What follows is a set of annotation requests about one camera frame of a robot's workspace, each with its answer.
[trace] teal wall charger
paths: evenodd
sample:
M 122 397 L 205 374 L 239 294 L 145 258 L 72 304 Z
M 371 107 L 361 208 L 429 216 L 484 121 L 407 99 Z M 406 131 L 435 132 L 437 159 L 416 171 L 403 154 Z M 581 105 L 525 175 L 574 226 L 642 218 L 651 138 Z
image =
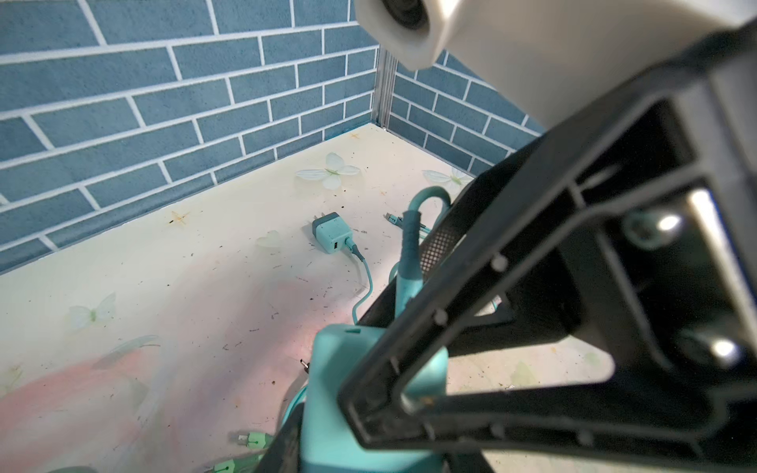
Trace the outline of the teal wall charger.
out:
M 352 230 L 338 213 L 331 212 L 313 221 L 313 236 L 331 254 L 340 251 L 348 238 L 352 241 Z

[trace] white butterfly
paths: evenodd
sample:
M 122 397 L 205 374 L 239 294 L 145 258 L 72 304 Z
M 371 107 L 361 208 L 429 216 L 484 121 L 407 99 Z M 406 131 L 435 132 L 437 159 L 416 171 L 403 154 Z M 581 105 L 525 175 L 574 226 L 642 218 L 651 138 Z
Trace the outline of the white butterfly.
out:
M 463 171 L 452 167 L 452 173 L 450 175 L 439 173 L 438 171 L 423 171 L 423 176 L 431 184 L 441 184 L 442 186 L 449 188 L 452 191 L 459 191 L 461 188 L 468 185 L 473 180 L 471 176 L 468 176 Z
M 107 322 L 116 315 L 116 293 L 108 295 L 98 304 L 97 308 L 89 309 L 84 306 L 69 308 L 66 320 L 72 331 L 81 330 L 95 322 Z
M 360 174 L 360 169 L 355 166 L 349 166 L 344 164 L 344 160 L 341 159 L 336 153 L 328 153 L 326 155 L 326 168 L 324 170 L 302 170 L 297 171 L 297 176 L 300 176 L 306 181 L 322 181 L 323 187 L 327 189 L 337 189 L 341 185 L 341 178 L 339 176 L 354 176 Z

